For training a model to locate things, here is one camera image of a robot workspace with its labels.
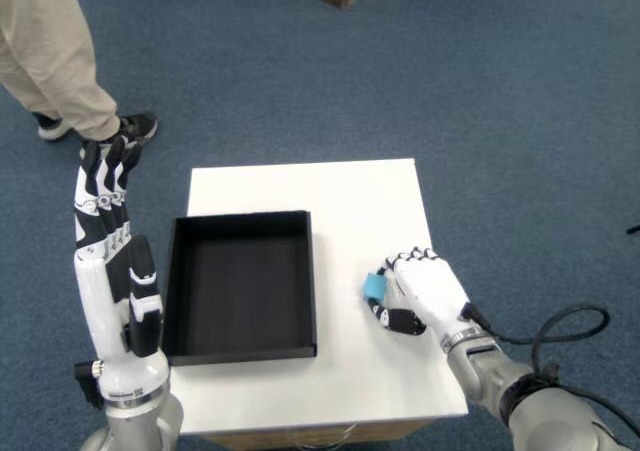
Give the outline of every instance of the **khaki trousers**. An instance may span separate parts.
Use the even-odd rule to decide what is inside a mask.
[[[0,0],[0,83],[27,110],[63,118],[85,138],[106,139],[120,125],[96,82],[78,0]]]

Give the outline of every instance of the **blue block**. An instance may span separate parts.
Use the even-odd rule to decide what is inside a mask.
[[[384,292],[387,289],[387,278],[378,274],[369,273],[364,283],[364,299],[373,298],[382,303]]]

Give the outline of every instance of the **black sneaker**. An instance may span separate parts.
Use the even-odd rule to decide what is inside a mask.
[[[41,113],[32,114],[38,120],[38,136],[45,141],[57,141],[73,130],[62,118],[51,119]]]
[[[98,141],[100,152],[104,156],[111,147],[113,140],[117,136],[124,138],[127,148],[133,147],[136,143],[144,146],[156,134],[158,130],[158,118],[151,113],[133,114],[120,118],[120,128],[118,132],[110,138]],[[80,149],[80,158],[84,158],[84,146]]]

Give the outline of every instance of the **black box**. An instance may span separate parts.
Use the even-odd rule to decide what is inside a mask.
[[[168,270],[172,365],[316,355],[307,211],[178,218]]]

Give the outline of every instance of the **white tabletop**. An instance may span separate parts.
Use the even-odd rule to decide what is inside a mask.
[[[172,368],[184,434],[467,413],[430,332],[392,333],[362,297],[388,255],[430,245],[412,159],[194,169],[189,216],[311,212],[318,356]]]

